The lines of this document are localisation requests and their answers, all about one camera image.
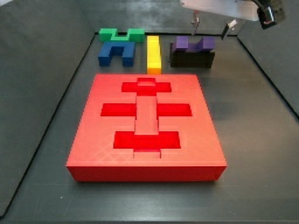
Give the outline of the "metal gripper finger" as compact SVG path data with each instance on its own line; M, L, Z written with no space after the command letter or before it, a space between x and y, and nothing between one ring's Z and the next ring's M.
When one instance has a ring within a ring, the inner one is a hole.
M234 30L235 26L238 24L238 20L234 19L232 21L230 21L223 29L223 32L220 34L220 38L224 39L228 36L228 33Z
M197 10L192 11L191 25L193 27L192 35L195 35L197 33L197 29L200 25L200 12Z

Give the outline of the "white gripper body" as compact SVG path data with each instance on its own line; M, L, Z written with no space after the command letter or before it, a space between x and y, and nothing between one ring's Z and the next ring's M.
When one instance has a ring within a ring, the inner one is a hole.
M183 8L258 21L258 5L248 0L180 0Z

